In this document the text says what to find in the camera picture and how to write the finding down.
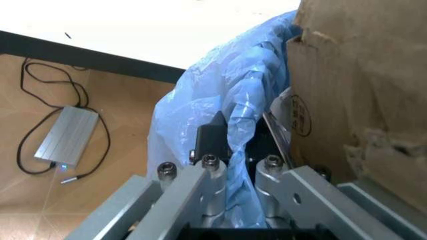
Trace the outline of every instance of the white table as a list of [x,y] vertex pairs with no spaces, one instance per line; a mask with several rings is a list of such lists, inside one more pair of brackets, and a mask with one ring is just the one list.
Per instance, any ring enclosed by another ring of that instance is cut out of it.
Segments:
[[[175,82],[183,70],[215,46],[274,16],[297,9],[299,2],[14,1],[3,7],[0,16],[0,51],[6,46],[6,53]],[[117,65],[131,66],[122,70],[113,66],[114,57]],[[100,66],[93,63],[104,62],[102,58],[105,63]],[[144,72],[164,69],[174,79],[167,80],[169,76],[162,74],[142,74],[137,68],[143,63],[149,63],[141,68]]]

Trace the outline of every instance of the metal frame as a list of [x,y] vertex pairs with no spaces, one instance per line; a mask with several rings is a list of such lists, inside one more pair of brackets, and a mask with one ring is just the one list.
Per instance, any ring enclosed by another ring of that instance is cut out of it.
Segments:
[[121,239],[126,236],[132,224],[145,216],[161,195],[158,182],[134,175],[66,239]]
[[325,227],[339,239],[400,239],[310,167],[264,170],[257,166],[257,188],[273,197],[277,209],[285,210],[299,228]]

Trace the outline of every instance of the blue plastic bag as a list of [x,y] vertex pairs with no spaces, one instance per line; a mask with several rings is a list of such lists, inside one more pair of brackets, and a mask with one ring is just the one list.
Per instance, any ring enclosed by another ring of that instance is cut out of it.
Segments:
[[225,218],[235,228],[265,227],[245,167],[246,143],[257,121],[289,86],[286,41],[301,33],[295,11],[274,17],[210,51],[155,106],[148,136],[148,174],[166,161],[189,164],[197,128],[222,111],[233,151],[228,165]]

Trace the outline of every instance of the black metal part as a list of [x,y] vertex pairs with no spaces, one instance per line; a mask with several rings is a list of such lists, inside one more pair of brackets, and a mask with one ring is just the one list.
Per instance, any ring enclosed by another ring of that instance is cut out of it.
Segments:
[[194,150],[194,164],[204,155],[212,154],[228,166],[231,150],[227,142],[227,122],[222,112],[218,111],[210,123],[198,127]]
[[327,229],[191,228],[185,226],[177,240],[335,240]]
[[257,163],[268,155],[280,156],[281,154],[266,121],[261,118],[256,124],[253,138],[246,145],[246,168],[252,184],[255,183]]
[[[217,156],[227,166],[232,151],[227,142],[227,122],[222,112],[218,111],[212,121],[197,129],[194,161],[196,164],[206,154]],[[246,145],[246,168],[252,184],[255,183],[257,163],[268,155],[280,156],[280,151],[263,118],[256,124],[255,134]]]
[[0,53],[176,83],[184,69],[0,31]]
[[313,170],[316,171],[320,176],[322,176],[326,181],[331,182],[332,172],[331,170],[324,165],[315,165]]

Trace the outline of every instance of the bolt head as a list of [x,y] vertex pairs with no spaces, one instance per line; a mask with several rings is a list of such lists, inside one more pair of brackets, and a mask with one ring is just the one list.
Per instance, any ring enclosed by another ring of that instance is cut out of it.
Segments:
[[277,155],[268,155],[264,160],[265,169],[280,171],[283,167],[283,159]]
[[173,180],[177,176],[177,166],[170,161],[163,162],[157,167],[157,176],[161,181]]
[[213,154],[203,155],[201,167],[209,171],[216,171],[220,167],[220,159]]
[[196,163],[196,151],[194,149],[190,150],[188,160],[190,161],[191,165],[194,165]]

